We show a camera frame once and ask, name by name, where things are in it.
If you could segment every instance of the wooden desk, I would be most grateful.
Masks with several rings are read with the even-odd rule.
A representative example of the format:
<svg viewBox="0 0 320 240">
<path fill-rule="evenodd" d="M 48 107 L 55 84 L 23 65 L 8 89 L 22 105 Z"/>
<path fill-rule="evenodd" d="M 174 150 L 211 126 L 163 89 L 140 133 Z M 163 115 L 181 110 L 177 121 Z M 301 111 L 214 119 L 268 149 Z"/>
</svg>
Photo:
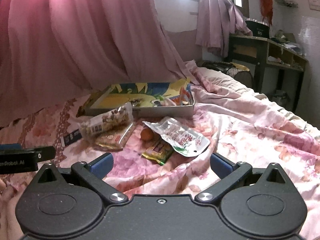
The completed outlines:
<svg viewBox="0 0 320 240">
<path fill-rule="evenodd" d="M 268 61 L 269 56 L 280 58 L 286 64 Z M 299 72 L 299 81 L 292 109 L 295 112 L 300 97 L 304 71 L 308 62 L 302 55 L 267 38 L 231 34 L 227 61 L 232 62 L 233 59 L 248 62 L 256 66 L 253 77 L 253 89 L 257 93 L 261 93 L 265 68 L 279 69 L 276 81 L 277 90 L 282 89 L 285 70 L 290 69 Z"/>
</svg>

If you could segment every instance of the triangular cutout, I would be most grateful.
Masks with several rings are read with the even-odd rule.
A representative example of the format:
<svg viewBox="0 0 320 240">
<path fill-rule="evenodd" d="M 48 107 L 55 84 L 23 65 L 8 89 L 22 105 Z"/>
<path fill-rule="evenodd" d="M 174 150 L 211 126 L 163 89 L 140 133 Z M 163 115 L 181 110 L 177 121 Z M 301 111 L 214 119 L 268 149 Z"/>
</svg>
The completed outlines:
<svg viewBox="0 0 320 240">
<path fill-rule="evenodd" d="M 280 171 L 278 169 L 273 169 L 268 178 L 267 181 L 269 182 L 276 182 L 276 183 L 285 183 L 284 178 L 282 177 Z"/>
<path fill-rule="evenodd" d="M 38 183 L 46 183 L 46 182 L 51 182 L 51 181 L 56 181 L 57 178 L 53 174 L 51 169 L 46 169 L 43 173 L 40 179 L 38 180 Z"/>
</svg>

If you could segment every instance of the silver bolt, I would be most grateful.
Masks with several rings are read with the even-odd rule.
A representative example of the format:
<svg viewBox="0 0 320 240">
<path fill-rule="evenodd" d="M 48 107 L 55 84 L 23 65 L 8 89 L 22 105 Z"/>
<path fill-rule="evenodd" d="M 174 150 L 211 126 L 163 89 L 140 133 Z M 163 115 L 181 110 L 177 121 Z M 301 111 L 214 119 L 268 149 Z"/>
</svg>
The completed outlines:
<svg viewBox="0 0 320 240">
<path fill-rule="evenodd" d="M 202 192 L 198 195 L 198 199 L 200 199 L 201 201 L 209 201 L 213 199 L 213 196 L 210 193 Z"/>
<path fill-rule="evenodd" d="M 115 202 L 123 201 L 125 199 L 125 194 L 113 193 L 113 194 L 111 194 L 110 199 Z"/>
<path fill-rule="evenodd" d="M 163 198 L 160 198 L 160 199 L 157 200 L 157 202 L 158 202 L 159 204 L 164 204 L 164 203 L 166 203 L 167 201 L 166 201 L 165 199 L 163 199 Z"/>
</svg>

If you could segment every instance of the bed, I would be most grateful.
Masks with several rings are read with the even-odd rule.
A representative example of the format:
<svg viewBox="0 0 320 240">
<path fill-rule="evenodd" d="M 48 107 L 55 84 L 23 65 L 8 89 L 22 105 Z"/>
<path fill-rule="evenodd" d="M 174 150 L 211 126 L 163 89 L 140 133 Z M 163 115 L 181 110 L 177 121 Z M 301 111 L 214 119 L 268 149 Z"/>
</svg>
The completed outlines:
<svg viewBox="0 0 320 240">
<path fill-rule="evenodd" d="M 198 68 L 194 62 L 186 66 L 200 85 L 194 85 L 196 107 L 192 120 L 179 119 L 210 139 L 209 148 L 193 158 L 173 154 L 164 166 L 140 156 L 144 145 L 140 140 L 142 121 L 124 150 L 113 153 L 114 168 L 104 181 L 130 198 L 133 194 L 191 194 L 216 183 L 209 159 L 213 151 L 233 162 L 246 161 L 257 168 L 271 162 L 282 165 L 308 207 L 301 230 L 307 240 L 320 236 L 320 132 L 298 116 L 286 111 L 263 94 L 255 93 L 231 77 Z M 94 150 L 83 139 L 62 147 L 60 137 L 77 129 L 76 114 L 88 96 L 68 100 L 11 123 L 0 130 L 0 144 L 20 143 L 24 148 L 53 145 L 56 166 L 69 167 L 77 161 L 97 158 L 104 152 Z M 14 186 L 16 196 L 3 193 L 0 239 L 17 240 L 22 236 L 14 216 L 14 207 L 34 173 L 2 176 Z"/>
</svg>

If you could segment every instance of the barcode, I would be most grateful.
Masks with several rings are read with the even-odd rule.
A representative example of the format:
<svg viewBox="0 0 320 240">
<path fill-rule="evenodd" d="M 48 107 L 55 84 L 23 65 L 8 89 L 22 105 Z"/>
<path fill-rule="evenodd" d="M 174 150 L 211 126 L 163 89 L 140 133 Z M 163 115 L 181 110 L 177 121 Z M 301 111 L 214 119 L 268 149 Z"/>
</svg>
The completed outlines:
<svg viewBox="0 0 320 240">
<path fill-rule="evenodd" d="M 102 132 L 102 126 L 101 126 L 101 124 L 95 125 L 95 126 L 91 127 L 91 132 L 92 132 L 92 133 Z"/>
</svg>

